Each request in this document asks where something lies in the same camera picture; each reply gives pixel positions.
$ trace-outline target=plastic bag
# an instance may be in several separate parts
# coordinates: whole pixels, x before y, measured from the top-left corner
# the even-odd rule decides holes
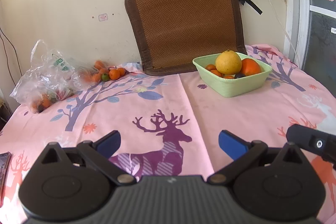
[[[39,43],[46,47],[46,54],[37,57]],[[67,62],[57,50],[48,49],[43,40],[36,42],[31,51],[31,68],[21,77],[10,97],[27,105],[33,113],[40,113],[50,105],[73,96],[92,84],[94,67],[80,64],[74,59]]]

